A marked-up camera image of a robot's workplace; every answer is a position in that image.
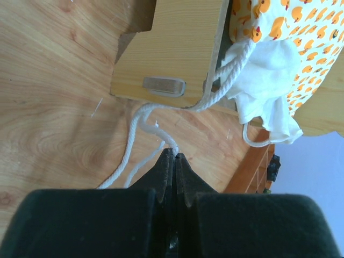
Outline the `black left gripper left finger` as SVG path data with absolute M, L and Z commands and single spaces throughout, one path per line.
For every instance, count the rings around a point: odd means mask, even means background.
M 127 189 L 40 189 L 10 221 L 1 257 L 175 257 L 172 179 L 165 149 Z

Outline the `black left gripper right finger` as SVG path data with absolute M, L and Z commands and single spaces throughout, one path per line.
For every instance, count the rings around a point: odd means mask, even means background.
M 175 159 L 179 257 L 339 257 L 320 207 L 304 195 L 218 193 Z

